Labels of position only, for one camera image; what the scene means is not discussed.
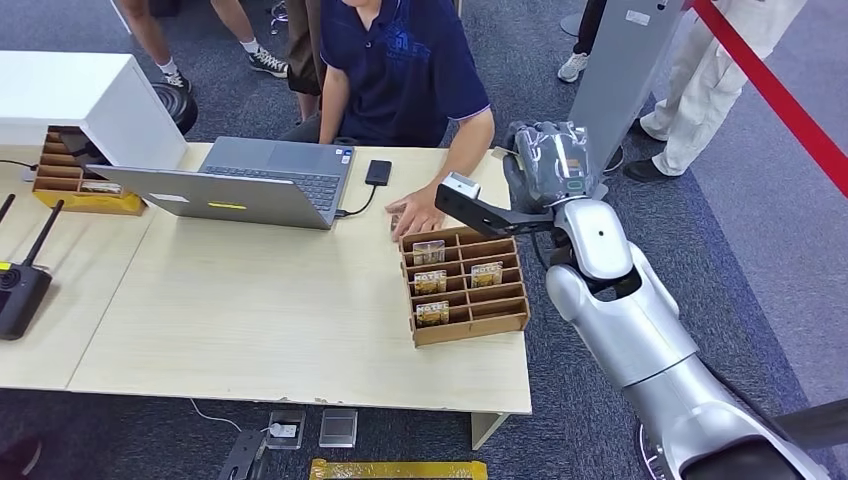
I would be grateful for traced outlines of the person's left hand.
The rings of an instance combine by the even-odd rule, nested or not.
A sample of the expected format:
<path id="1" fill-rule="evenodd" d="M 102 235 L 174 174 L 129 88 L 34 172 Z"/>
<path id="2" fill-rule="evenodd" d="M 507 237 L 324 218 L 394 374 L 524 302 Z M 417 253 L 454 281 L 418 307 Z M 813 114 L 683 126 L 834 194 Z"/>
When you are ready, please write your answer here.
<path id="1" fill-rule="evenodd" d="M 397 215 L 398 220 L 391 230 L 392 241 L 398 243 L 407 234 L 439 230 L 445 214 L 436 208 L 437 186 L 428 185 L 387 205 L 385 211 Z"/>

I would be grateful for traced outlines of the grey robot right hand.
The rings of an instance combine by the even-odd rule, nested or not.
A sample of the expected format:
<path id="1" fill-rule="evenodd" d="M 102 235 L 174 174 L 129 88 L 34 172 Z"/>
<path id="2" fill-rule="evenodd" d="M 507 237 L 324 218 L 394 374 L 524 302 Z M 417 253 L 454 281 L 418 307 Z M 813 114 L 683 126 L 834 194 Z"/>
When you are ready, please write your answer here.
<path id="1" fill-rule="evenodd" d="M 590 197 L 600 184 L 587 129 L 571 121 L 514 121 L 503 148 L 512 208 L 519 212 L 542 213 L 573 197 Z"/>

